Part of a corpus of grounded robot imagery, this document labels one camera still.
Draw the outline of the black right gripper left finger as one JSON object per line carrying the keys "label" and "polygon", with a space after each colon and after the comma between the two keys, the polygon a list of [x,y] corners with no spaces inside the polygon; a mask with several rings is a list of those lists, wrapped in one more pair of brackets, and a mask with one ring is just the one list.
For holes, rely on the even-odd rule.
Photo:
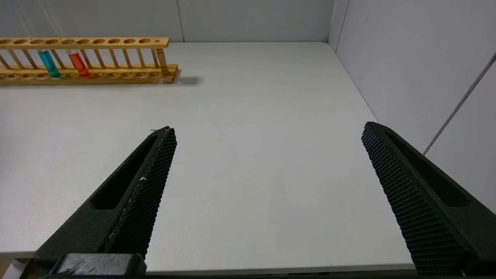
{"label": "black right gripper left finger", "polygon": [[56,261],[69,253],[146,256],[177,147],[169,126],[153,132],[35,253]]}

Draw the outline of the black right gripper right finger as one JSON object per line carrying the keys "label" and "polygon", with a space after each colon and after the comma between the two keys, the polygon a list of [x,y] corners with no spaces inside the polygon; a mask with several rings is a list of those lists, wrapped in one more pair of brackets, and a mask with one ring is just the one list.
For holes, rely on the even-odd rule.
{"label": "black right gripper right finger", "polygon": [[495,272],[496,216],[389,127],[362,143],[417,272]]}

